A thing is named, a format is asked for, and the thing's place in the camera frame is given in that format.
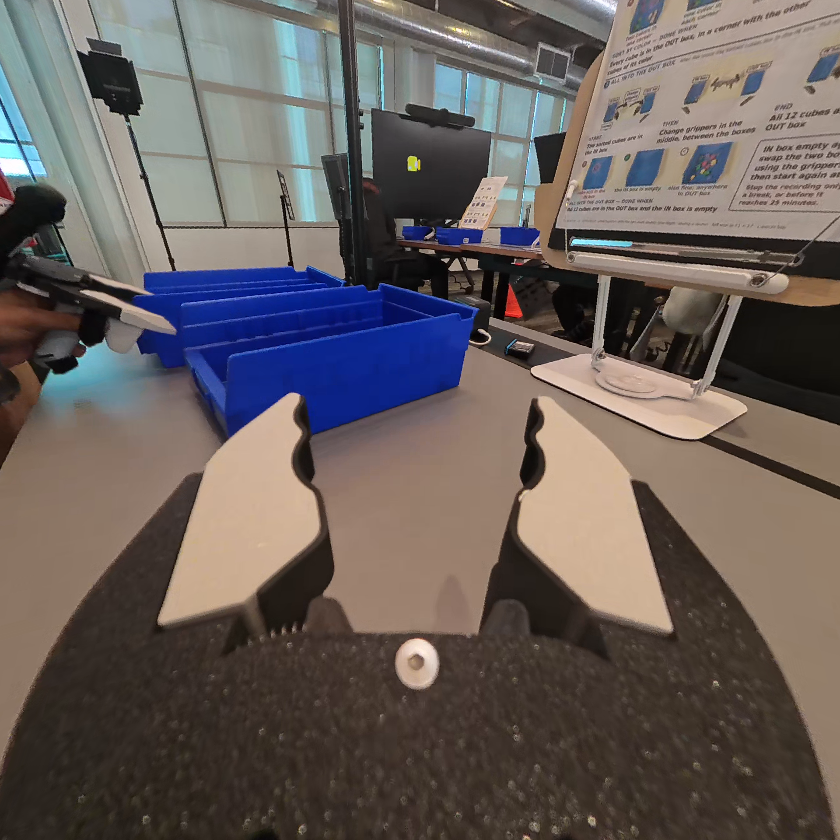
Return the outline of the wooden desk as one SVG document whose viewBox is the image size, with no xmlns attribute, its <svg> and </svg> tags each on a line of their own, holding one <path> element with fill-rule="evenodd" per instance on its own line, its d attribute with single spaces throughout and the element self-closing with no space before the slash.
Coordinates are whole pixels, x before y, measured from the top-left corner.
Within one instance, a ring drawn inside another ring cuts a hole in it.
<svg viewBox="0 0 840 840">
<path fill-rule="evenodd" d="M 549 277 L 554 268 L 542 258 L 539 248 L 499 244 L 442 245 L 435 240 L 397 239 L 399 246 L 428 250 L 452 257 L 459 264 L 476 261 L 482 273 L 480 297 L 505 313 L 508 291 L 513 277 Z"/>
</svg>

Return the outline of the black floor lamp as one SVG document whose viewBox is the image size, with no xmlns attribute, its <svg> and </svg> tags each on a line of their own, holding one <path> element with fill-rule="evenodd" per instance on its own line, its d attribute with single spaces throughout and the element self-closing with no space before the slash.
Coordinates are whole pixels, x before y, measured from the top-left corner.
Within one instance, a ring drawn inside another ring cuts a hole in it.
<svg viewBox="0 0 840 840">
<path fill-rule="evenodd" d="M 348 144 L 353 282 L 356 285 L 369 288 L 370 280 L 366 254 L 364 183 L 362 172 L 361 105 L 353 1 L 338 1 L 338 20 L 343 75 L 345 129 Z"/>
</svg>

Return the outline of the silver ventilation duct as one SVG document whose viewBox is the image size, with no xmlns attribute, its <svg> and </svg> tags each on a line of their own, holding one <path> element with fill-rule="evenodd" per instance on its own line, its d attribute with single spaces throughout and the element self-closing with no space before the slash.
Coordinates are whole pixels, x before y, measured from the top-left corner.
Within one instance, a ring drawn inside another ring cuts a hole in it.
<svg viewBox="0 0 840 840">
<path fill-rule="evenodd" d="M 606 42 L 616 14 L 617 1 L 511 1 L 557 23 Z"/>
<path fill-rule="evenodd" d="M 362 28 L 392 35 L 452 54 L 463 60 L 505 68 L 521 76 L 534 75 L 536 52 L 507 38 L 459 22 L 435 22 L 408 18 L 360 17 Z"/>
</svg>

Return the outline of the large black display screen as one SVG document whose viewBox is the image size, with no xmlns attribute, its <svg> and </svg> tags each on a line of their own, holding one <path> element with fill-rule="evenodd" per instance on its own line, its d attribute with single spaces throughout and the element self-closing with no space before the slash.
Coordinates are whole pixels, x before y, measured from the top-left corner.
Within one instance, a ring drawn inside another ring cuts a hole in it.
<svg viewBox="0 0 840 840">
<path fill-rule="evenodd" d="M 430 127 L 406 113 L 371 111 L 372 180 L 394 218 L 460 219 L 488 176 L 492 135 Z"/>
</svg>

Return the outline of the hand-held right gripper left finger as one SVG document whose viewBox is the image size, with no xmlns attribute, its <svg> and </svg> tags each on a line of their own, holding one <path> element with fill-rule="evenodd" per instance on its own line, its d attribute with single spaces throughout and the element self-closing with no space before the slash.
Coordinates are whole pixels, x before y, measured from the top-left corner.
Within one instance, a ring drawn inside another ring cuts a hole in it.
<svg viewBox="0 0 840 840">
<path fill-rule="evenodd" d="M 209 459 L 157 624 L 240 621 L 249 636 L 306 626 L 334 573 L 329 524 L 314 485 L 305 398 L 288 393 Z"/>
</svg>

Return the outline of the black ceiling pole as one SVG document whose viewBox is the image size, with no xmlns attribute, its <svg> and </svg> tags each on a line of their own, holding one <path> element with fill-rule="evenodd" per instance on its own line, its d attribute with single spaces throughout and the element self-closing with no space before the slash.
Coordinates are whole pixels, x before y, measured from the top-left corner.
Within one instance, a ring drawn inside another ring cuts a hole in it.
<svg viewBox="0 0 840 840">
<path fill-rule="evenodd" d="M 278 180 L 279 188 L 280 188 L 280 206 L 281 206 L 281 215 L 282 215 L 282 223 L 283 223 L 283 230 L 286 240 L 287 246 L 287 265 L 290 268 L 295 267 L 295 260 L 293 256 L 292 250 L 292 243 L 291 243 L 291 223 L 296 220 L 295 213 L 293 210 L 293 206 L 291 204 L 291 195 L 288 188 L 287 179 L 284 174 L 279 170 L 276 169 L 276 178 Z"/>
</svg>

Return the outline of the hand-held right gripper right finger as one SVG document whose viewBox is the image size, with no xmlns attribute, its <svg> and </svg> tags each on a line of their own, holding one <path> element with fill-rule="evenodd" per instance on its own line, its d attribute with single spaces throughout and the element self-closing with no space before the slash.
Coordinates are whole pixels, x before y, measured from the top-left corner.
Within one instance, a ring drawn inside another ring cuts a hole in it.
<svg viewBox="0 0 840 840">
<path fill-rule="evenodd" d="M 531 400 L 526 445 L 482 633 L 603 647 L 604 625 L 675 631 L 628 471 L 554 399 Z"/>
</svg>

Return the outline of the white duct vent grille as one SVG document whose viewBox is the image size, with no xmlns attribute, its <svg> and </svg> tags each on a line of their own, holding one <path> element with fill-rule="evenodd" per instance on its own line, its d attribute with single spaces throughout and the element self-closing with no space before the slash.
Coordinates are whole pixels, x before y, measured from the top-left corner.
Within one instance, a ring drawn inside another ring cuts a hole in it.
<svg viewBox="0 0 840 840">
<path fill-rule="evenodd" d="M 539 42 L 534 61 L 534 75 L 560 83 L 566 82 L 570 74 L 572 54 L 543 42 Z"/>
</svg>

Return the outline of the wood-framed instruction board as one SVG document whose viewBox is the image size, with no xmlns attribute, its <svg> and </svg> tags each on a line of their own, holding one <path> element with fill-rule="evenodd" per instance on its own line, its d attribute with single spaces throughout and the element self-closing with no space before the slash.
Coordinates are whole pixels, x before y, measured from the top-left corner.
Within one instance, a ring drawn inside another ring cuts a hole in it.
<svg viewBox="0 0 840 840">
<path fill-rule="evenodd" d="M 550 262 L 752 297 L 838 287 L 838 47 L 838 1 L 619 2 Z"/>
</svg>

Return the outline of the black thin monitor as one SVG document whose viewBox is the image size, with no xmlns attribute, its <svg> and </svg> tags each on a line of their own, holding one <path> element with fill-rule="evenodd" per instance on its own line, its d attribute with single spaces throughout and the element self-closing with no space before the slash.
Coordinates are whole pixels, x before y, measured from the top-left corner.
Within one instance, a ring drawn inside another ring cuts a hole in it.
<svg viewBox="0 0 840 840">
<path fill-rule="evenodd" d="M 541 186 L 553 183 L 566 136 L 567 132 L 558 132 L 540 135 L 533 139 Z"/>
<path fill-rule="evenodd" d="M 337 222 L 352 220 L 349 159 L 347 153 L 325 154 L 321 158 L 332 212 Z"/>
</svg>

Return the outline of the black mesh chair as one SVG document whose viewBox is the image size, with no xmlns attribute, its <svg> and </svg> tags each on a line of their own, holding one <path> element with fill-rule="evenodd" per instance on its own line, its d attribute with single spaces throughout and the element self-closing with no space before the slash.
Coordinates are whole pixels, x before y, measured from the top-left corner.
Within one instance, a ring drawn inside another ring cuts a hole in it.
<svg viewBox="0 0 840 840">
<path fill-rule="evenodd" d="M 839 395 L 839 306 L 804 307 L 745 299 L 718 372 Z"/>
</svg>

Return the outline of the small instruction sheet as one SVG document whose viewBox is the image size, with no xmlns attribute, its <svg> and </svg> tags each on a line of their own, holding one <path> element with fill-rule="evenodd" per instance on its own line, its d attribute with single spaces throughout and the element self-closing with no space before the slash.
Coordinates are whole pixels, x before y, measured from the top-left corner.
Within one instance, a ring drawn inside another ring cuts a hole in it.
<svg viewBox="0 0 840 840">
<path fill-rule="evenodd" d="M 505 175 L 482 178 L 458 222 L 458 227 L 486 230 L 496 213 L 500 195 L 507 182 L 508 177 Z"/>
</svg>

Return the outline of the black round device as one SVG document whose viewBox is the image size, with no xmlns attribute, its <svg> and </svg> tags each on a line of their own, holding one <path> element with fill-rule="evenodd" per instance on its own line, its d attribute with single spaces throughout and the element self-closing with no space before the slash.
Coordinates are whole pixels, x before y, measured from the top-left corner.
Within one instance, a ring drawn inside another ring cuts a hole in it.
<svg viewBox="0 0 840 840">
<path fill-rule="evenodd" d="M 490 329 L 490 315 L 491 305 L 488 301 L 476 296 L 461 295 L 456 296 L 450 302 L 458 303 L 462 306 L 467 306 L 475 310 L 475 316 L 472 322 L 471 331 L 473 333 L 484 330 L 488 332 Z"/>
</svg>

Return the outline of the black office chair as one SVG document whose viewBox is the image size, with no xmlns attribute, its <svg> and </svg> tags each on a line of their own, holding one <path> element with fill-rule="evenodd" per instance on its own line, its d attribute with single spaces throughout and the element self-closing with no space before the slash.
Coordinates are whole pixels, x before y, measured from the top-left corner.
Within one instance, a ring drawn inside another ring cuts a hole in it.
<svg viewBox="0 0 840 840">
<path fill-rule="evenodd" d="M 448 269 L 434 256 L 399 246 L 394 218 L 385 210 L 382 193 L 371 178 L 363 178 L 366 255 L 372 259 L 377 283 L 419 291 L 429 283 L 436 298 L 448 299 Z"/>
</svg>

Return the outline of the person's left hand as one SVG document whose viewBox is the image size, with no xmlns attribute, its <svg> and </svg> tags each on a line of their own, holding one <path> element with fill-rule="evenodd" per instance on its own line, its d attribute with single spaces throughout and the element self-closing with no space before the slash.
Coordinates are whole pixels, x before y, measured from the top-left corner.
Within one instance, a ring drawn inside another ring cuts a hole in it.
<svg viewBox="0 0 840 840">
<path fill-rule="evenodd" d="M 50 301 L 17 289 L 1 293 L 1 365 L 12 369 L 31 361 L 53 331 L 78 334 L 81 318 L 55 311 Z"/>
</svg>

